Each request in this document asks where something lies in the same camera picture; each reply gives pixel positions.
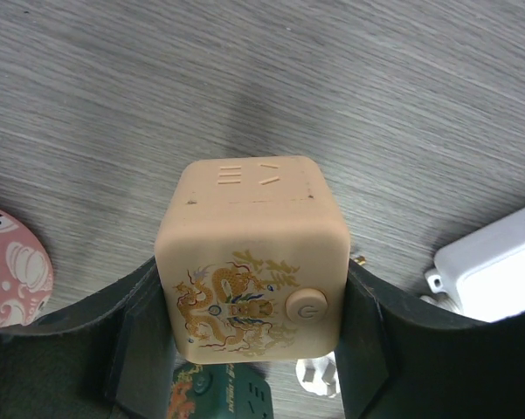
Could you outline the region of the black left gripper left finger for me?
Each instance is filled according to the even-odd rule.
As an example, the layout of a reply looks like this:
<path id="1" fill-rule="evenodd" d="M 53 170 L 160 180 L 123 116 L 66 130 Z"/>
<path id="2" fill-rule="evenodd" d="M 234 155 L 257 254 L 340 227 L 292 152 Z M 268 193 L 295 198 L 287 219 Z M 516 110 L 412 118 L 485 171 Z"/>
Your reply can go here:
<path id="1" fill-rule="evenodd" d="M 174 363 L 150 259 L 28 326 L 0 328 L 0 418 L 164 418 Z"/>

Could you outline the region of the long white power strip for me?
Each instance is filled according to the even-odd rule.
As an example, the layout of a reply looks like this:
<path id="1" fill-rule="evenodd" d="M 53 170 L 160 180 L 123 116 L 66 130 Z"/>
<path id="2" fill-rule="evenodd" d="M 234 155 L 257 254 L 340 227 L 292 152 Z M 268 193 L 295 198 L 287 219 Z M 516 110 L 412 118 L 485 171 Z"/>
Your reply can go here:
<path id="1" fill-rule="evenodd" d="M 438 250 L 425 273 L 434 306 L 484 322 L 525 312 L 525 208 Z"/>

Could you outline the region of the orange cube adapter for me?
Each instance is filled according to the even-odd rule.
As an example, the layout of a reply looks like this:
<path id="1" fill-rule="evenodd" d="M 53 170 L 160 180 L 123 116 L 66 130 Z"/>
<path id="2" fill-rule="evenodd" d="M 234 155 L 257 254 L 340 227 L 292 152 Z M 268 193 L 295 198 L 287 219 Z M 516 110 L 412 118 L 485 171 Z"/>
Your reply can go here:
<path id="1" fill-rule="evenodd" d="M 155 241 L 178 352 L 198 364 L 332 352 L 349 253 L 349 228 L 310 158 L 191 163 Z"/>

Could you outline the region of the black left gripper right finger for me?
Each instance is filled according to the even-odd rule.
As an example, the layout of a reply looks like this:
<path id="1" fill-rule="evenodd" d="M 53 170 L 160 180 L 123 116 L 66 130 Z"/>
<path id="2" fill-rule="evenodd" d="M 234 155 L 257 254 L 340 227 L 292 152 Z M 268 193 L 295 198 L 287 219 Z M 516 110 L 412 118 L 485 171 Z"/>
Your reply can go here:
<path id="1" fill-rule="evenodd" d="M 469 319 L 351 263 L 335 359 L 348 418 L 525 418 L 525 313 Z"/>

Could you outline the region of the green dragon cube adapter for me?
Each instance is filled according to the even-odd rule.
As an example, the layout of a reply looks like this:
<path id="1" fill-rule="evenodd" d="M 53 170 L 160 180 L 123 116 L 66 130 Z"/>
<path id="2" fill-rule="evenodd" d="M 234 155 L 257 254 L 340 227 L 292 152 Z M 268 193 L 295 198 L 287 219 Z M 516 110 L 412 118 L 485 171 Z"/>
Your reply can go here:
<path id="1" fill-rule="evenodd" d="M 273 418 L 271 389 L 246 364 L 185 363 L 173 374 L 168 418 Z"/>

